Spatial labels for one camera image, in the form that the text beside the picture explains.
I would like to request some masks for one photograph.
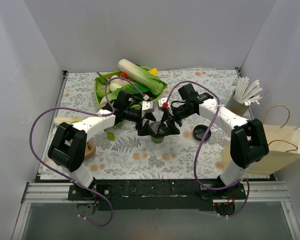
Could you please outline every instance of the table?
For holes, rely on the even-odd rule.
[[[60,102],[61,107],[76,108],[96,113],[98,106],[95,100],[94,84],[96,72],[69,73]],[[207,69],[179,69],[160,70],[158,77],[168,84],[162,97],[167,97],[171,88],[178,82],[191,80],[201,83],[216,93],[225,105],[237,84],[236,70],[207,70]],[[204,92],[198,86],[194,88]],[[180,100],[176,90],[171,100]],[[68,110],[59,110],[58,116],[86,117],[86,115]],[[157,120],[162,112],[154,112]],[[251,119],[249,111],[244,115]],[[153,143],[150,136],[138,136],[133,122],[125,121],[122,127],[112,127],[109,130],[115,134],[115,141],[107,139],[106,132],[100,132],[93,137],[96,153],[84,162],[88,171],[96,179],[193,179],[194,157],[199,141],[193,136],[196,125],[208,125],[209,120],[198,115],[192,115],[183,121],[180,135],[165,137],[160,144]],[[56,127],[52,131],[51,142]],[[199,178],[215,179],[223,172],[221,151],[230,138],[226,133],[214,125],[210,139],[202,146],[197,166]],[[53,161],[46,159],[47,164],[64,171]],[[249,178],[267,178],[263,175],[248,175]],[[41,180],[64,179],[57,173],[42,168]]]

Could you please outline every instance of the beige paper bag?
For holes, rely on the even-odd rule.
[[[282,126],[266,125],[265,119],[271,109],[281,106],[288,110],[288,118]],[[275,105],[265,114],[263,128],[269,145],[269,154],[251,166],[248,174],[270,175],[300,158],[300,127],[286,125],[290,119],[290,110],[284,105]],[[230,142],[222,150],[223,168],[232,160]]]

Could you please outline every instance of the gray wall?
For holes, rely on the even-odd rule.
[[[56,61],[111,71],[242,66],[276,0],[24,0]]]
[[[290,125],[300,126],[300,0],[277,0],[242,67],[243,76],[260,79],[264,88],[261,105],[254,108],[262,118],[267,109],[284,104],[291,109]],[[284,109],[269,116],[281,124]],[[277,173],[285,180],[300,227],[300,160]]]
[[[29,131],[56,104],[62,72],[23,0],[0,0],[0,240],[10,239],[27,181],[38,161]],[[42,154],[51,115],[35,131]]]

